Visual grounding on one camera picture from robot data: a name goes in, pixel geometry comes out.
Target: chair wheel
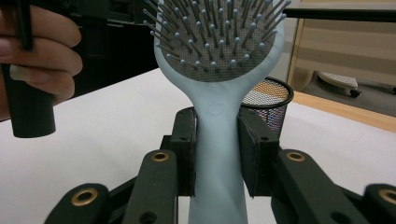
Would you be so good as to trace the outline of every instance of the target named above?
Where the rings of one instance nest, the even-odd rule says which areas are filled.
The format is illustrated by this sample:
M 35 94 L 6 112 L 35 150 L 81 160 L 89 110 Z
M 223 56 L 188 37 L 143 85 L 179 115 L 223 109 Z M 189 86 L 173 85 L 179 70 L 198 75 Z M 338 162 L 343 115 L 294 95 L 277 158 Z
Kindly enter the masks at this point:
M 358 97 L 358 96 L 361 95 L 361 91 L 357 91 L 357 90 L 351 90 L 349 93 L 350 93 L 350 95 L 351 95 L 353 98 L 356 98 L 356 97 Z

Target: wooden cabinet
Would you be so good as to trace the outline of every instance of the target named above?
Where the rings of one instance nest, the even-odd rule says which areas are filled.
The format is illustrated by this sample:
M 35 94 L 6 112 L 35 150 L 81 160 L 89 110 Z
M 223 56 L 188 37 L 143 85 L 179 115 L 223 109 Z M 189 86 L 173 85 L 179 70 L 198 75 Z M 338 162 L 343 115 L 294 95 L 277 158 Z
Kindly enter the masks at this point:
M 387 6 L 396 6 L 394 0 L 382 1 Z M 396 86 L 396 23 L 299 20 L 291 57 L 288 83 L 296 90 L 304 88 L 314 70 Z

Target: floor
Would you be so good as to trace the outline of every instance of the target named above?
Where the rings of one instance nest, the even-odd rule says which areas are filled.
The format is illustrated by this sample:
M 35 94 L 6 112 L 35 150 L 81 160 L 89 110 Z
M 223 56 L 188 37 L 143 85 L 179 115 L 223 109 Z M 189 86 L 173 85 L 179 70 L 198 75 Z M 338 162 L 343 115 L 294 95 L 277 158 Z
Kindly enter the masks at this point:
M 357 79 L 357 82 L 361 94 L 353 98 L 349 90 L 335 87 L 314 73 L 312 80 L 302 92 L 396 118 L 396 94 L 393 86 L 362 79 Z

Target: bristle pad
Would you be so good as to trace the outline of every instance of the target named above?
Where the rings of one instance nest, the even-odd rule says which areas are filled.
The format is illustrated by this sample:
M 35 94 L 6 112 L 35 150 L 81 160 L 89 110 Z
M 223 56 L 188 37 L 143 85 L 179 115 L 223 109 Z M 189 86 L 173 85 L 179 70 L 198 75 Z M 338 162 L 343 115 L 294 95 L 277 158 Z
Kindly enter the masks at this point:
M 273 30 L 284 19 L 274 18 L 279 15 L 274 9 L 268 0 L 167 0 L 159 7 L 162 23 L 157 35 L 163 38 L 156 43 L 169 40 L 162 44 L 172 48 L 163 48 L 163 55 L 184 77 L 231 80 L 252 70 L 270 52 Z

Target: metal bolt hole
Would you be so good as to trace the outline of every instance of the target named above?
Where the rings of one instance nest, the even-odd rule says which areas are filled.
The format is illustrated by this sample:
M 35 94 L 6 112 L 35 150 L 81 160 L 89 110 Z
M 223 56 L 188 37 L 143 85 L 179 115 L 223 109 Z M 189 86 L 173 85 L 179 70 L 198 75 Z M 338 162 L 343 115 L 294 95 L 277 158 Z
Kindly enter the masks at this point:
M 168 154 L 163 153 L 163 152 L 155 153 L 155 154 L 152 156 L 152 159 L 153 159 L 154 161 L 166 161 L 166 160 L 168 160 L 168 158 L 169 158 Z
M 286 154 L 286 156 L 291 161 L 304 161 L 305 160 L 305 157 L 298 152 L 289 152 L 288 154 Z
M 381 189 L 379 191 L 381 198 L 388 203 L 393 203 L 396 205 L 396 191 L 391 189 Z
M 74 206 L 84 206 L 93 202 L 98 196 L 98 191 L 94 188 L 79 190 L 72 198 Z

